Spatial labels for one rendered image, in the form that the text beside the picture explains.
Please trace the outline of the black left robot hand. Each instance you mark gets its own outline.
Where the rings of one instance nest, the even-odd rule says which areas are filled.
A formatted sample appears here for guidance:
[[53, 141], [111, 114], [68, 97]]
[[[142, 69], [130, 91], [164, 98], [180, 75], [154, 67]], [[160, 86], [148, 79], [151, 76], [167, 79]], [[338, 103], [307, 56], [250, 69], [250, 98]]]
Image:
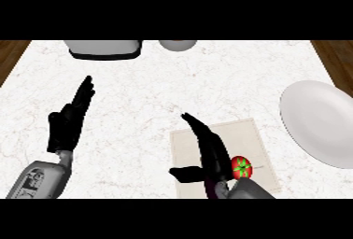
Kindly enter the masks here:
[[73, 101], [65, 104], [59, 112], [52, 112], [49, 115], [50, 138], [47, 151], [50, 153], [59, 150], [74, 150], [81, 135], [83, 122], [93, 95], [93, 78], [86, 76]]

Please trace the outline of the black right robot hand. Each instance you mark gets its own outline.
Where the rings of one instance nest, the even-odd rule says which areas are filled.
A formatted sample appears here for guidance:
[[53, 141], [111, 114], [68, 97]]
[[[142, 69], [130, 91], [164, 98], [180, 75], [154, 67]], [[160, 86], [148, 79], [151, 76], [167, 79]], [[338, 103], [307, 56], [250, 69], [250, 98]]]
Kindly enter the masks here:
[[208, 126], [189, 113], [180, 116], [189, 123], [198, 138], [201, 166], [173, 167], [170, 174], [179, 183], [203, 182], [205, 189], [211, 190], [220, 181], [229, 181], [234, 178], [229, 153], [219, 135]]

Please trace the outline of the white round plate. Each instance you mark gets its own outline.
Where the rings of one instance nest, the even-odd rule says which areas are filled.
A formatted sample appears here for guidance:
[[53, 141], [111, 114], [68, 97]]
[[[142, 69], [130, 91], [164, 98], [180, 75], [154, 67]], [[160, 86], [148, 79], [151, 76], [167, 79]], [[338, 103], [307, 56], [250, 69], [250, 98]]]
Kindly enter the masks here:
[[291, 84], [281, 95], [281, 120], [307, 154], [322, 163], [353, 169], [353, 98], [313, 80]]

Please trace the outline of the red tomato with green stem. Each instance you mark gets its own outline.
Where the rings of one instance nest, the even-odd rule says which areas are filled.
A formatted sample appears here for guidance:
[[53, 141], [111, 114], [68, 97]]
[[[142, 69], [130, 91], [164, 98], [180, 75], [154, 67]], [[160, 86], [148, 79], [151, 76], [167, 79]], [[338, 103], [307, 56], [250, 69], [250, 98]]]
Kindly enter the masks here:
[[247, 158], [236, 156], [232, 158], [234, 178], [239, 180], [242, 177], [250, 178], [253, 175], [253, 164]]

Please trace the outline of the white round bowl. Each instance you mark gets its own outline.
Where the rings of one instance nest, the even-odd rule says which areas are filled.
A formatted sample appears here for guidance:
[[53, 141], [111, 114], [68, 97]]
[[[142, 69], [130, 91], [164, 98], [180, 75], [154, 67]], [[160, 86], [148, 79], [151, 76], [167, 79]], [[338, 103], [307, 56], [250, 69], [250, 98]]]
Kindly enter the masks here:
[[197, 44], [195, 40], [160, 40], [160, 45], [170, 51], [185, 51]]

